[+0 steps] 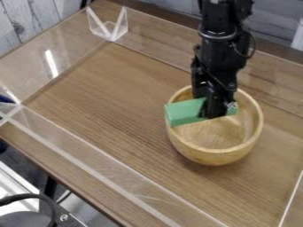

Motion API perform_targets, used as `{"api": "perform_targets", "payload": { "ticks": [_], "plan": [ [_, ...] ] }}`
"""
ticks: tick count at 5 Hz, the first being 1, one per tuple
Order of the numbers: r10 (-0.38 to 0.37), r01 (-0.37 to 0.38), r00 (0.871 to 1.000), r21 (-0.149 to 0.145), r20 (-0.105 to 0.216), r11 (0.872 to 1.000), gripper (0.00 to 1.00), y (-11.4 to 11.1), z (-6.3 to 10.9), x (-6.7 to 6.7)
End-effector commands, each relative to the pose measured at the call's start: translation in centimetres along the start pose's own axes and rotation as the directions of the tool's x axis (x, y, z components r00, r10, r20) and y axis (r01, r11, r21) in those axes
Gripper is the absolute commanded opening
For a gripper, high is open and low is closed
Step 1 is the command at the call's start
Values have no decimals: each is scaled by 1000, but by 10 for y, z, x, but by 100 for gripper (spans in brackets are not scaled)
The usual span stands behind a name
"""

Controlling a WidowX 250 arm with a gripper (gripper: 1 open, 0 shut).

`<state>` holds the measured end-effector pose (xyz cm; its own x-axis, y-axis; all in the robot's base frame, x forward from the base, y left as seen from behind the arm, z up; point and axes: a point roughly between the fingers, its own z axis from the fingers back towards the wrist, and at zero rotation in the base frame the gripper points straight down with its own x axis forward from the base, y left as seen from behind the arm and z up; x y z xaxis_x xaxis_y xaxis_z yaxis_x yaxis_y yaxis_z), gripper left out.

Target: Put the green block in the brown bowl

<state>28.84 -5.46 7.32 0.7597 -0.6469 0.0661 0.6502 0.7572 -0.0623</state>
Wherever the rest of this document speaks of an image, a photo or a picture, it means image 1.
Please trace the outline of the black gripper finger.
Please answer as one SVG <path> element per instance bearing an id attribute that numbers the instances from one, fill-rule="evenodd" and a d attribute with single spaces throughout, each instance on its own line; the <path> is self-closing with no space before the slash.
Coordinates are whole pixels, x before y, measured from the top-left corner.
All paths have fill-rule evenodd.
<path id="1" fill-rule="evenodd" d="M 203 97 L 198 116 L 205 119 L 227 116 L 230 105 L 235 103 L 235 93 L 209 83 L 203 89 Z"/>
<path id="2" fill-rule="evenodd" d="M 210 87 L 210 74 L 201 66 L 198 62 L 191 64 L 193 70 L 193 93 L 194 98 L 206 98 L 211 97 L 211 87 Z"/>

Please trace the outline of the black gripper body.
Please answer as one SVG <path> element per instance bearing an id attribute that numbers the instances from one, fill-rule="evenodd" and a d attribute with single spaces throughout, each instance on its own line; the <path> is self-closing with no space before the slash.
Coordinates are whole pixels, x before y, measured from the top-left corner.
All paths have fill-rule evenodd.
<path id="1" fill-rule="evenodd" d="M 194 46 L 194 59 L 210 74 L 210 83 L 221 89 L 237 91 L 237 74 L 246 67 L 257 49 L 257 39 L 247 29 L 238 29 L 235 36 L 227 39 L 203 37 L 202 43 Z"/>

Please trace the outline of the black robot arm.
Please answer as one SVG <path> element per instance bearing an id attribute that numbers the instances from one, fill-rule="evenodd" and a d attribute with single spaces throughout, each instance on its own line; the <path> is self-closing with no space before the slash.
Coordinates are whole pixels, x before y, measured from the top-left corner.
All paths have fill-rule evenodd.
<path id="1" fill-rule="evenodd" d="M 198 0 L 202 42 L 194 46 L 193 94 L 205 98 L 198 117 L 214 119 L 227 115 L 235 104 L 237 75 L 254 53 L 255 41 L 245 20 L 253 14 L 253 0 Z"/>

